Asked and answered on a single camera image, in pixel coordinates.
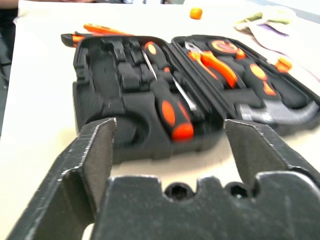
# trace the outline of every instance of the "orange cap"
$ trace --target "orange cap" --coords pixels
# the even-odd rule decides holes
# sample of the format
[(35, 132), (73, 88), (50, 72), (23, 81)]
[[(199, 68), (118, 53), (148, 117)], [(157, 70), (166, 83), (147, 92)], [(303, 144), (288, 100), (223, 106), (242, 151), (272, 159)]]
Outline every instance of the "orange cap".
[(194, 7), (190, 10), (190, 18), (192, 19), (201, 19), (202, 9), (199, 7)]
[(278, 58), (275, 67), (279, 72), (287, 73), (292, 68), (292, 64), (287, 59), (281, 56)]

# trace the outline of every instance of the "white table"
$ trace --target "white table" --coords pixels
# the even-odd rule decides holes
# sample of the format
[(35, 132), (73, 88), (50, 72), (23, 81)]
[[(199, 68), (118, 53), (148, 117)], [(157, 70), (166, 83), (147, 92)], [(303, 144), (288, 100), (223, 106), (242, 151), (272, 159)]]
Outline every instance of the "white table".
[[(84, 32), (83, 24), (108, 26), (134, 35), (149, 35), (168, 42), (175, 36), (222, 35), (242, 41), (271, 62), (276, 53), (263, 49), (252, 37), (233, 29), (234, 21), (256, 5), (241, 0), (214, 1), (203, 6), (202, 20), (189, 18), (191, 6), (44, 3), (21, 1), (16, 40), (0, 140), (0, 239), (4, 239), (26, 207), (57, 155), (76, 137), (72, 82), (75, 50), (63, 45), (60, 34)], [(299, 19), (302, 35), (320, 32), (318, 24)], [(291, 74), (320, 94), (320, 84), (299, 67)], [(285, 141), (320, 170), (320, 128), (299, 132)], [(189, 153), (160, 161), (139, 160), (112, 169), (112, 175), (157, 175), (165, 188), (185, 182), (193, 189), (196, 179), (214, 175), (225, 185), (241, 181), (229, 142), (223, 136), (210, 151)]]

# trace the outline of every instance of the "screwdriver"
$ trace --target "screwdriver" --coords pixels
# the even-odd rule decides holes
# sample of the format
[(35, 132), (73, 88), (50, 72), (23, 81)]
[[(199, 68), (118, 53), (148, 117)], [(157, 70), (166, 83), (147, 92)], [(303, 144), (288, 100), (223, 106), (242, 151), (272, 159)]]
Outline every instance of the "screwdriver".
[(168, 131), (174, 142), (187, 141), (194, 137), (194, 127), (190, 122), (187, 111), (170, 92), (169, 85), (162, 77), (157, 78), (154, 68), (148, 59), (148, 56), (142, 51), (144, 60), (153, 73), (155, 80), (150, 84), (150, 90), (153, 92), (159, 118), (164, 128)]
[[(151, 63), (156, 64), (159, 70), (164, 70), (165, 72), (170, 72), (170, 64), (167, 62), (166, 55), (161, 50), (161, 48), (152, 41), (149, 41), (144, 46), (144, 51), (148, 56)], [(186, 92), (180, 86), (178, 81), (172, 76), (173, 82), (176, 88), (179, 90), (184, 100), (188, 104), (192, 112), (198, 111), (197, 105), (188, 97)]]

